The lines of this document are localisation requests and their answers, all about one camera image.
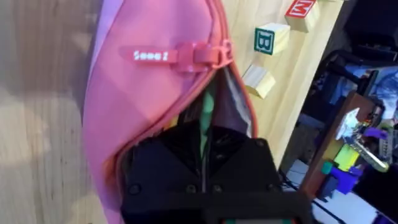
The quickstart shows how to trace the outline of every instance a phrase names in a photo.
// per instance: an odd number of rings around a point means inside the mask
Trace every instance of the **letter block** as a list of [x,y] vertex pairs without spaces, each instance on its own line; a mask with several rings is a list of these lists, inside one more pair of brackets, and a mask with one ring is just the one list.
[[320,15],[316,0],[294,0],[285,14],[287,23],[293,30],[310,32]]
[[256,27],[254,35],[254,50],[274,55],[286,49],[289,43],[290,26],[271,22]]

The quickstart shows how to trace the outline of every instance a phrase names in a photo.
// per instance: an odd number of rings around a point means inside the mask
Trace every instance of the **toy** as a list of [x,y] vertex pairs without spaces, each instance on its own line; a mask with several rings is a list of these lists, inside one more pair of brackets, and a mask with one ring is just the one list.
[[275,85],[275,79],[271,73],[257,65],[250,65],[243,75],[243,82],[248,92],[263,99]]
[[286,49],[289,43],[290,26],[285,24],[268,23],[256,27],[254,50],[274,55]]
[[287,23],[293,30],[310,32],[320,15],[316,0],[295,0],[285,14]]

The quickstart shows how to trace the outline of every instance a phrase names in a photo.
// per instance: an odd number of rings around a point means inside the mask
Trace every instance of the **black cable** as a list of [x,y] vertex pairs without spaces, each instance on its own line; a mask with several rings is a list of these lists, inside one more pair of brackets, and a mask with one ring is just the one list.
[[[292,182],[289,180],[289,178],[287,178],[286,175],[282,171],[279,171],[279,174],[282,176],[282,179],[284,180],[284,184],[288,185],[290,188],[294,189],[295,191],[299,190],[299,188],[296,187],[295,185],[293,185]],[[326,212],[328,215],[330,215],[332,218],[334,218],[338,223],[347,224],[346,222],[344,222],[344,220],[337,217],[335,214],[331,213],[327,208],[325,208],[318,202],[312,200],[312,203],[314,203],[316,206],[318,206],[318,208],[322,209],[324,212]]]
[[289,171],[295,172],[295,173],[298,173],[298,174],[305,174],[304,172],[299,172],[299,171],[296,171],[296,170],[289,170]]

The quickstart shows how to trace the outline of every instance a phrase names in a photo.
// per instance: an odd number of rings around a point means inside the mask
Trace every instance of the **screw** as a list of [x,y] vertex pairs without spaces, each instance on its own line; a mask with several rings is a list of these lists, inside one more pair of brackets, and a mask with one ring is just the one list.
[[264,146],[264,141],[263,141],[262,139],[257,139],[257,140],[256,140],[256,144],[257,144],[258,146],[260,146],[260,147],[263,147],[263,146]]
[[221,188],[220,185],[214,185],[213,186],[213,193],[221,193],[223,189]]
[[190,184],[190,185],[187,186],[187,188],[185,189],[185,191],[186,191],[187,193],[194,194],[194,193],[197,192],[197,188],[196,188],[193,184]]
[[133,184],[129,189],[129,193],[132,195],[137,195],[140,192],[141,192],[141,186],[139,184]]
[[216,155],[216,159],[225,159],[225,156],[223,154],[218,154]]

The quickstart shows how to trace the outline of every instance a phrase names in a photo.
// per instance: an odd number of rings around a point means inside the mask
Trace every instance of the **green object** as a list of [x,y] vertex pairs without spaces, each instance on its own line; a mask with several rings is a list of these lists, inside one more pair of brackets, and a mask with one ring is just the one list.
[[254,34],[254,50],[272,55],[272,53],[274,52],[275,32],[271,30],[256,28]]
[[283,224],[293,224],[292,220],[283,220]]
[[205,151],[205,145],[207,142],[207,130],[211,124],[211,117],[214,110],[214,98],[213,93],[215,91],[214,80],[207,86],[203,92],[203,104],[200,115],[200,156],[203,158]]
[[331,168],[333,168],[333,164],[331,162],[325,162],[322,166],[322,174],[330,174]]
[[358,152],[356,152],[351,146],[344,144],[334,161],[338,164],[339,169],[342,171],[349,171],[349,168],[355,164],[358,157]]
[[236,223],[235,220],[232,220],[232,219],[225,220],[225,224],[235,224],[235,223]]

